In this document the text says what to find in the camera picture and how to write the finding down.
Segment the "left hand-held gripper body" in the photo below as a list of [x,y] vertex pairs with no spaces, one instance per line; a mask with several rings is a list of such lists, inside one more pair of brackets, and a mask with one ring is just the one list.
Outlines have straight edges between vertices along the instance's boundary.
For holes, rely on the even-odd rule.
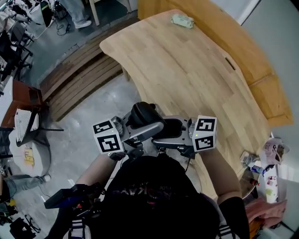
[[101,120],[93,124],[93,136],[100,154],[124,153],[130,159],[144,154],[143,141],[162,131],[162,121],[136,124],[135,118],[127,113],[123,118]]

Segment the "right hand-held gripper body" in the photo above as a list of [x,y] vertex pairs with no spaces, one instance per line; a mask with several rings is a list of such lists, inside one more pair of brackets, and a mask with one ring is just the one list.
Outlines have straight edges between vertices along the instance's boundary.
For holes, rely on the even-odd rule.
[[177,150],[182,156],[194,159],[200,151],[215,148],[217,118],[199,115],[184,119],[181,116],[165,116],[164,128],[152,137],[158,148]]

